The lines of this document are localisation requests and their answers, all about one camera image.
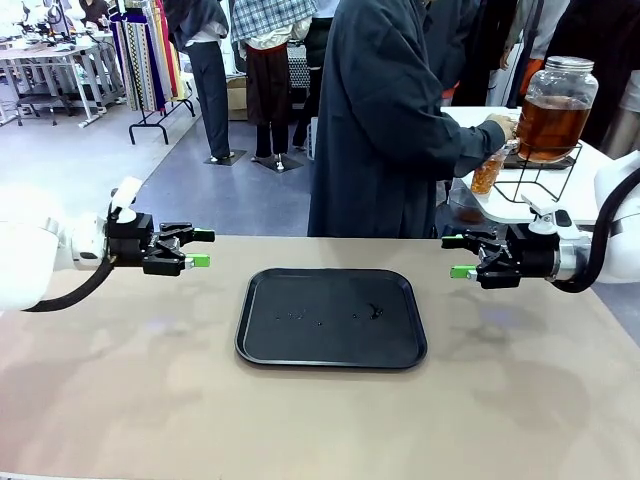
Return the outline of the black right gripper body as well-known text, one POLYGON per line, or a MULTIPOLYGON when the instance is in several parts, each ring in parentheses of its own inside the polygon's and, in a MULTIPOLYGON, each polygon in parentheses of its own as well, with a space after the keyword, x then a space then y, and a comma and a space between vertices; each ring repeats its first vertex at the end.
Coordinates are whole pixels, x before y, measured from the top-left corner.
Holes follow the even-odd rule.
POLYGON ((550 277, 556 265, 560 237, 538 234, 529 225, 510 224, 504 238, 504 272, 510 280, 550 277))

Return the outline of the person's right hand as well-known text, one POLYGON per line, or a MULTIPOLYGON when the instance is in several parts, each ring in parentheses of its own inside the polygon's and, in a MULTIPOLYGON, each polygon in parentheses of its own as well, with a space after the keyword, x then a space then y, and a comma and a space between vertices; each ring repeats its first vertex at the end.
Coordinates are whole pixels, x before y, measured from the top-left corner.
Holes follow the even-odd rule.
POLYGON ((507 143, 508 141, 514 140, 516 138, 516 130, 518 125, 518 121, 516 118, 501 114, 490 114, 486 118, 486 120, 496 123, 501 128, 504 134, 504 143, 507 143))

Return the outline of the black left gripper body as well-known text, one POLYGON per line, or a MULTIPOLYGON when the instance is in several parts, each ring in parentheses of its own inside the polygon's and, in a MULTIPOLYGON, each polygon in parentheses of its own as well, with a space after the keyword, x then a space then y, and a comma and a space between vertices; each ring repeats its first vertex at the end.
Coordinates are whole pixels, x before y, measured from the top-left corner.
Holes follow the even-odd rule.
POLYGON ((110 213, 106 239, 111 264, 115 268, 142 268, 153 235, 151 214, 134 212, 127 220, 123 212, 110 213))

